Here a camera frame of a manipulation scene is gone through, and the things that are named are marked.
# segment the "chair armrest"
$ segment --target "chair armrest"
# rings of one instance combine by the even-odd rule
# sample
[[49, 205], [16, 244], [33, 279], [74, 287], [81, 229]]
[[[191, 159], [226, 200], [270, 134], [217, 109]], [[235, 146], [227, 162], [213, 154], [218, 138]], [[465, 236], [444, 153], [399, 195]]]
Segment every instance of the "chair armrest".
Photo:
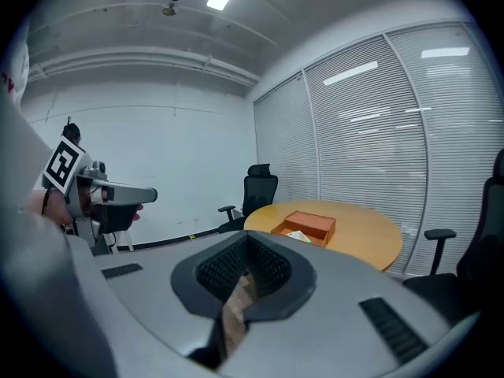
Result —
[[454, 230], [449, 230], [447, 228], [438, 229], [438, 230], [428, 230], [424, 232], [424, 237], [429, 241], [438, 240], [438, 239], [449, 239], [455, 238], [457, 236], [457, 232]]
[[225, 211], [228, 214], [228, 219], [230, 221], [233, 221], [233, 216], [231, 215], [231, 210], [233, 210], [235, 208], [236, 208], [236, 206], [225, 206], [225, 207], [221, 207], [220, 209], [218, 209], [218, 211], [220, 213], [222, 213], [223, 211]]
[[454, 230], [447, 228], [427, 230], [424, 232], [424, 237], [429, 241], [437, 240], [435, 246], [434, 260], [432, 261], [431, 276], [435, 275], [438, 271], [439, 263], [441, 262], [441, 257], [443, 256], [444, 243], [449, 238], [455, 238], [457, 233]]

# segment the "chair backrest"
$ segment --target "chair backrest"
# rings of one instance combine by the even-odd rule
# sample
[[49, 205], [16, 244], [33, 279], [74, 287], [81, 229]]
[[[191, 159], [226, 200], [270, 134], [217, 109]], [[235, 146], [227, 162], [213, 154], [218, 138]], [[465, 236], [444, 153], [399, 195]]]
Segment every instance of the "chair backrest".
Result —
[[504, 254], [504, 150], [497, 154], [492, 178], [483, 189], [478, 227], [462, 259], [457, 275], [485, 296], [498, 273]]
[[273, 203], [278, 178], [269, 173], [269, 164], [252, 165], [243, 184], [245, 187], [244, 217], [249, 217], [255, 210]]

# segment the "ceiling pipe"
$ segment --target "ceiling pipe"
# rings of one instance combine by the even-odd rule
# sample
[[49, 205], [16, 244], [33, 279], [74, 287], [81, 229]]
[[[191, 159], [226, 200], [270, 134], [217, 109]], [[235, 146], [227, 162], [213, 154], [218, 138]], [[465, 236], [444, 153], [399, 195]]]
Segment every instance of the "ceiling pipe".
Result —
[[82, 50], [65, 54], [48, 61], [35, 63], [28, 74], [28, 82], [46, 77], [84, 69], [114, 65], [161, 65], [205, 72], [213, 76], [253, 87], [260, 77], [224, 61], [212, 57], [148, 46], [119, 46]]

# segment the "white wall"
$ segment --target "white wall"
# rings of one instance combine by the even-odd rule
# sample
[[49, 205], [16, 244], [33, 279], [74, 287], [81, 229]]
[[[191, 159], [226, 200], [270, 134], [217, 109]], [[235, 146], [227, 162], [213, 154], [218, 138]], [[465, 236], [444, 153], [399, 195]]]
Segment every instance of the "white wall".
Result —
[[51, 148], [71, 116], [109, 180], [157, 189], [129, 230], [138, 244], [216, 228], [227, 220], [217, 208], [242, 203], [257, 154], [252, 106], [240, 95], [197, 72], [117, 66], [35, 82], [21, 106]]
[[[288, 49], [268, 67], [247, 97], [251, 101], [259, 99], [305, 66], [359, 39], [424, 22], [471, 19], [470, 13], [458, 0], [385, 0], [376, 3], [336, 21]], [[271, 61], [272, 57], [272, 51], [266, 52], [261, 61]]]

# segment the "paper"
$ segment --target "paper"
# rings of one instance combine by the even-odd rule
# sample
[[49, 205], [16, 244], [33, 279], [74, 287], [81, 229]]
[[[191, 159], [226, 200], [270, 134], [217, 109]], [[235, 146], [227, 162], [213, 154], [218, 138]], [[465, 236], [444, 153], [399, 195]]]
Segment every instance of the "paper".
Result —
[[294, 239], [299, 239], [300, 241], [303, 241], [305, 243], [311, 243], [310, 239], [306, 235], [304, 235], [301, 231], [289, 232], [287, 233], [287, 236], [290, 236], [291, 238]]

